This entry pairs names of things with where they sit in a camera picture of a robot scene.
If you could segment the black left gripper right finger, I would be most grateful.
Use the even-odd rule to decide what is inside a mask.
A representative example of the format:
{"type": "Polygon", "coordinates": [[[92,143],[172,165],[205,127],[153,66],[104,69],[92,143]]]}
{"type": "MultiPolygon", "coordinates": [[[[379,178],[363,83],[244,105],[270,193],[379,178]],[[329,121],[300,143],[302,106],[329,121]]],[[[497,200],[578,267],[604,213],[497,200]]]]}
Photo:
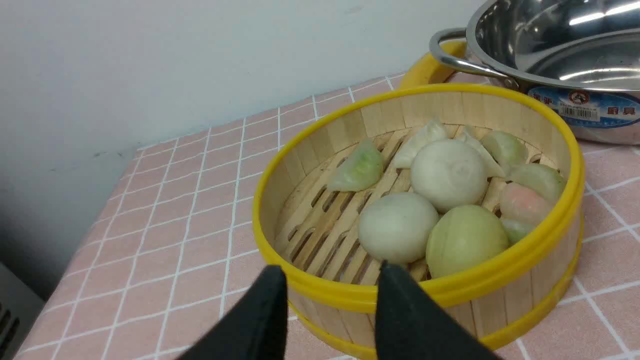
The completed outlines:
{"type": "Polygon", "coordinates": [[[446,313],[409,272],[384,260],[375,306],[379,360],[500,360],[446,313]]]}

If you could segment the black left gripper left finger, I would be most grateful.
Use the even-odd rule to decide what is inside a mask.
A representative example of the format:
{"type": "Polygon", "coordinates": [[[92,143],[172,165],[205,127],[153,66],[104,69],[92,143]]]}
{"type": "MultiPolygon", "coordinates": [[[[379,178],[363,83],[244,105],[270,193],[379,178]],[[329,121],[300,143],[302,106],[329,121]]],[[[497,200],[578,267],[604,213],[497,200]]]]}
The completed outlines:
{"type": "Polygon", "coordinates": [[[287,279],[278,265],[258,278],[179,360],[283,360],[288,333],[287,279]]]}

